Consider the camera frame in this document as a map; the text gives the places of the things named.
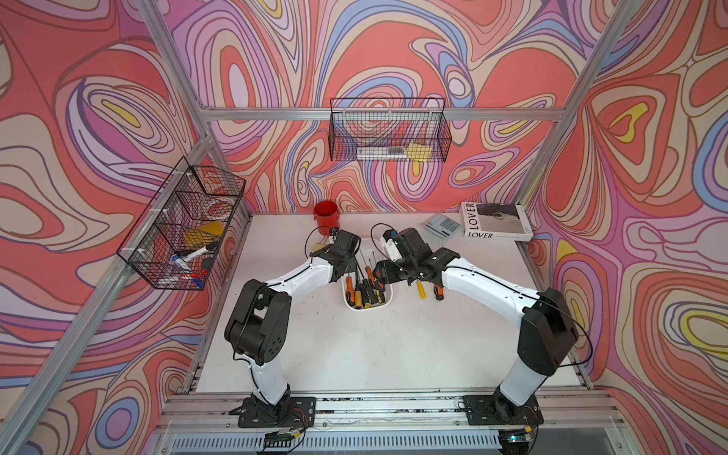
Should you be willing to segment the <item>white plastic storage box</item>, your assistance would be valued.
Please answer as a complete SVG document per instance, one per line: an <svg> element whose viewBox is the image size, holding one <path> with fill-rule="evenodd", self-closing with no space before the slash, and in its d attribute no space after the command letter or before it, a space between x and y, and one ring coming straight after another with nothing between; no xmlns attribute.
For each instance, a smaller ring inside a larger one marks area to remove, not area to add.
<svg viewBox="0 0 728 455"><path fill-rule="evenodd" d="M345 305L354 311L368 311L389 305L394 300L394 290L384 284L384 274L375 270L375 250L360 248L355 259L341 278Z"/></svg>

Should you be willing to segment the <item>orange screwdriver black grip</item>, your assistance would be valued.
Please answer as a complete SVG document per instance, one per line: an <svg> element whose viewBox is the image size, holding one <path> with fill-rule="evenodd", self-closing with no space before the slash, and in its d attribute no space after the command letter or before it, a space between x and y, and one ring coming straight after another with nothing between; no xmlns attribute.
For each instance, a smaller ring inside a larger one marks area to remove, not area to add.
<svg viewBox="0 0 728 455"><path fill-rule="evenodd" d="M443 290L443 288L441 288L441 286L434 284L433 292L435 294L435 299L437 301L443 301L443 299L445 299L444 290Z"/></svg>

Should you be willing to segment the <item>black yellow screwdriver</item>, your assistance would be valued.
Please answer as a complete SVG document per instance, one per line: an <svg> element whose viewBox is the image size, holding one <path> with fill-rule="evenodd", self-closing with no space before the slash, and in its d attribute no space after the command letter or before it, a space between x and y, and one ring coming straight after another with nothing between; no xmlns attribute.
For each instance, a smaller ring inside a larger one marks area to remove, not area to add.
<svg viewBox="0 0 728 455"><path fill-rule="evenodd" d="M371 306L383 305L386 303L385 288L383 282L373 272L371 267L365 267L366 278L363 281L363 292L366 294L367 303Z"/></svg>

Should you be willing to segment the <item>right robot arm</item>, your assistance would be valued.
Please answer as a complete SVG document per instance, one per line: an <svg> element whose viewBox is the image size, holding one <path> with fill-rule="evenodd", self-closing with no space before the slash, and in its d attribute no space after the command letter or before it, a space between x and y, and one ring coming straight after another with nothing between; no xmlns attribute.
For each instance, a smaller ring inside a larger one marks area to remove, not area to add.
<svg viewBox="0 0 728 455"><path fill-rule="evenodd" d="M412 227L387 229L380 244L385 259L375 269L386 282L430 282L474 299L519 328L518 357L493 394L505 411L524 407L579 339L581 325L555 288L538 291L508 282L452 249L431 249Z"/></svg>

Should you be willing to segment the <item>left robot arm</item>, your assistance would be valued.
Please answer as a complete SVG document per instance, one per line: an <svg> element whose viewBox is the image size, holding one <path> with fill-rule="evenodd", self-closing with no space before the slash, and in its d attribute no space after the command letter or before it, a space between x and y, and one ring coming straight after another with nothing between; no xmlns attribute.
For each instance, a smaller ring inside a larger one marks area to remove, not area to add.
<svg viewBox="0 0 728 455"><path fill-rule="evenodd" d="M224 338L233 358L248 364L252 396L258 402L275 407L290 395L278 355L286 342L293 303L349 273L360 243L358 235L338 231L331 244L311 253L299 267L266 282L251 279L243 286Z"/></svg>

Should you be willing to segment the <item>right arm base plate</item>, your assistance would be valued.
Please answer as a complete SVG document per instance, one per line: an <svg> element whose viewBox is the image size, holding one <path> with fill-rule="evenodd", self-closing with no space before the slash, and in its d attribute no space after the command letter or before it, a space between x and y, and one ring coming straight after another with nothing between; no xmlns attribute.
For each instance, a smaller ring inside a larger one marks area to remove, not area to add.
<svg viewBox="0 0 728 455"><path fill-rule="evenodd" d="M499 394L464 395L462 409L470 426L539 426L544 418L532 394L524 405L515 405Z"/></svg>

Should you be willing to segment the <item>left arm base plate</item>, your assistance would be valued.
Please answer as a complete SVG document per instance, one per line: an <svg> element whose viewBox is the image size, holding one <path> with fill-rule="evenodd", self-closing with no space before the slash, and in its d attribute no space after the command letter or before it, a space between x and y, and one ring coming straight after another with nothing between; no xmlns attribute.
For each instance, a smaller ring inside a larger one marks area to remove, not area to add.
<svg viewBox="0 0 728 455"><path fill-rule="evenodd" d="M254 395L229 412L238 416L239 428L310 428L315 423L317 400L313 396L284 397L270 405Z"/></svg>

